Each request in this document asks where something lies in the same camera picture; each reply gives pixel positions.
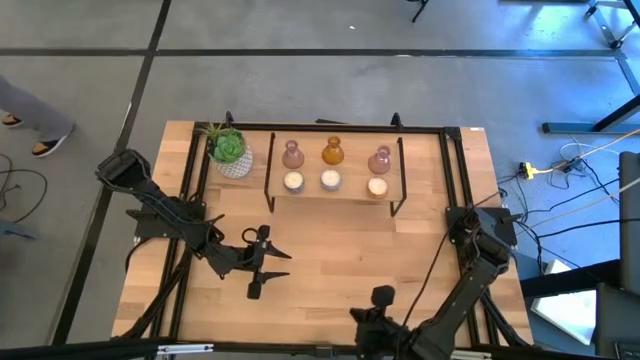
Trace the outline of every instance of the wooden table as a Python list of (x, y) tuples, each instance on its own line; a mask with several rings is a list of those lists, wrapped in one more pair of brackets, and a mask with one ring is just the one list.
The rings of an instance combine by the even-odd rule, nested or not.
[[(179, 192), (193, 127), (193, 122), (167, 123), (153, 179), (169, 195)], [(487, 139), (481, 128), (462, 128), (461, 132), (472, 194), (479, 201), (497, 191)], [(274, 213), (270, 213), (263, 193), (270, 132), (244, 134), (254, 153), (253, 169), (246, 177), (231, 180), (210, 168), (204, 193), (206, 218), (226, 214), (216, 225), (226, 235), (225, 244), (238, 246), (242, 246), (240, 235), (245, 228), (271, 225), (274, 245), (293, 259), (268, 257), (264, 271), (288, 271), (291, 275), (269, 281), (259, 300), (249, 300), (246, 290), (250, 273), (234, 271), (220, 280), (206, 261), (194, 259), (179, 340), (353, 345), (356, 323), (349, 308), (369, 307), (371, 290), (386, 284), (396, 289), (395, 302), (387, 314), (404, 318), (446, 231), (444, 211), (448, 200), (438, 136), (402, 134), (408, 198), (392, 218), (388, 202), (290, 197), (278, 198)], [(276, 135), (296, 139), (308, 133), (276, 131)], [(339, 136), (343, 143), (370, 139), (373, 152), (377, 144), (393, 143), (399, 135)], [(462, 194), (451, 144), (450, 148), (457, 194)], [(280, 161), (283, 150), (274, 148), (274, 161)], [(204, 141), (200, 141), (191, 192), (196, 187), (203, 153)], [(458, 195), (459, 205), (463, 205), (461, 198)], [(500, 206), (499, 197), (485, 206)], [(155, 296), (167, 244), (167, 239), (151, 240), (132, 257), (114, 335), (128, 330)], [(459, 277), (455, 249), (445, 244), (409, 326), (432, 317)], [(514, 263), (491, 286), (491, 292), (507, 321), (523, 339), (532, 342)], [(162, 335), (168, 334), (173, 301), (169, 299), (165, 309)], [(479, 306), (476, 313), (481, 339), (486, 342)], [(456, 335), (456, 346), (468, 345), (468, 330), (463, 325)]]

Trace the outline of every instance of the succulent plant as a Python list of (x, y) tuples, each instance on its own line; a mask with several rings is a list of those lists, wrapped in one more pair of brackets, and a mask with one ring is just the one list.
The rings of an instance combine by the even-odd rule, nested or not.
[(218, 127), (209, 124), (204, 134), (213, 141), (213, 146), (209, 150), (213, 158), (218, 162), (231, 164), (244, 155), (247, 146), (240, 131), (234, 128), (221, 129), (221, 127), (222, 124)]

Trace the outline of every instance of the orange vase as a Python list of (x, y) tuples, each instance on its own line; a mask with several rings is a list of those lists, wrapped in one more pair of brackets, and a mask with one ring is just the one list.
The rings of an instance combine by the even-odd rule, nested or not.
[(340, 138), (331, 136), (327, 146), (322, 150), (322, 160), (329, 165), (338, 165), (344, 160), (344, 151), (340, 147)]

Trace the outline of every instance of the glass vase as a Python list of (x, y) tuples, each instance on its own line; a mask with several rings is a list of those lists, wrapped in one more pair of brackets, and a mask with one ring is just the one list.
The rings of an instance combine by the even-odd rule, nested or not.
[(338, 165), (344, 160), (344, 151), (340, 147), (340, 138), (331, 136), (322, 150), (322, 160), (329, 165)]
[(304, 164), (304, 154), (298, 149), (298, 142), (289, 140), (286, 142), (282, 164), (288, 169), (297, 169)]
[(391, 150), (388, 146), (380, 145), (376, 153), (369, 157), (369, 170), (378, 175), (387, 173), (391, 169), (391, 159), (389, 159), (390, 154)]

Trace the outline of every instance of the concrete floor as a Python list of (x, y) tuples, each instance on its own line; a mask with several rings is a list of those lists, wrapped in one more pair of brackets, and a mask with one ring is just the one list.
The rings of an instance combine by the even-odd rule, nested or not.
[[(4, 0), (0, 48), (146, 48), (161, 3)], [(182, 0), (171, 6), (160, 48), (606, 49), (595, 20), (583, 18), (586, 9), (432, 1), (412, 25), (416, 5), (403, 1)], [(605, 17), (616, 33), (631, 22), (622, 10), (607, 10)], [(640, 59), (637, 32), (623, 48), (634, 69)], [(0, 153), (11, 156), (16, 168), (43, 172), (50, 182), (45, 201), (25, 221), (40, 238), (0, 239), (0, 348), (47, 341), (97, 195), (93, 171), (113, 149), (141, 62), (0, 57), (4, 76), (78, 123), (68, 143), (43, 160), (28, 153), (33, 133), (0, 131)], [(221, 119), (226, 110), (237, 121), (326, 118), (362, 124), (388, 123), (397, 111), (406, 124), (485, 127), (496, 175), (504, 176), (523, 160), (543, 168), (559, 159), (560, 146), (571, 139), (542, 135), (543, 122), (593, 122), (631, 97), (618, 64), (603, 58), (163, 57), (154, 60), (129, 146), (153, 163), (166, 120)], [(578, 139), (598, 145), (611, 137)], [(638, 152), (640, 141), (613, 148)], [(615, 155), (600, 152), (589, 161), (603, 182), (617, 177)], [(8, 196), (3, 219), (20, 215), (39, 195), (38, 179), (13, 179), (23, 190)], [(570, 180), (569, 190), (554, 189), (544, 178), (523, 183), (529, 208), (549, 207), (594, 186), (589, 178)], [(504, 188), (504, 203), (521, 211), (515, 184)], [(594, 192), (554, 214), (601, 196)], [(70, 341), (110, 335), (134, 229), (124, 210), (137, 206), (127, 196), (112, 199)], [(615, 219), (618, 210), (606, 201), (580, 215), (540, 226), (539, 233)], [(530, 223), (546, 216), (532, 215)], [(617, 226), (608, 225), (548, 238), (544, 245), (588, 265), (616, 258), (617, 239)], [(535, 256), (526, 236), (519, 249)]]

